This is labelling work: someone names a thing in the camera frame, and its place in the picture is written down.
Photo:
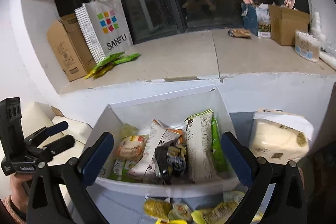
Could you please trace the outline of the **orange fuzzy sleeve forearm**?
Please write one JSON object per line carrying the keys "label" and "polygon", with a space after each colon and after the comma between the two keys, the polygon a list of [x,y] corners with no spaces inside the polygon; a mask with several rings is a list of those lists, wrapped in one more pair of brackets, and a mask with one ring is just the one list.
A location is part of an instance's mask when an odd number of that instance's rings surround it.
{"label": "orange fuzzy sleeve forearm", "polygon": [[10,195],[1,200],[1,224],[26,224],[26,214],[13,204]]}

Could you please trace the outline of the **person left hand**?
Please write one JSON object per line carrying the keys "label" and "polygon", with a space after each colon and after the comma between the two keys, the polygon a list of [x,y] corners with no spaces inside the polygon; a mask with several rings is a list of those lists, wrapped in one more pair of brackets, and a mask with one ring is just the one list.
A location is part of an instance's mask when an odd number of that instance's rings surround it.
{"label": "person left hand", "polygon": [[16,173],[10,176],[11,185],[11,201],[14,206],[22,213],[27,213],[27,207],[29,202],[29,196],[23,187],[24,182],[28,182],[32,179],[31,174]]}

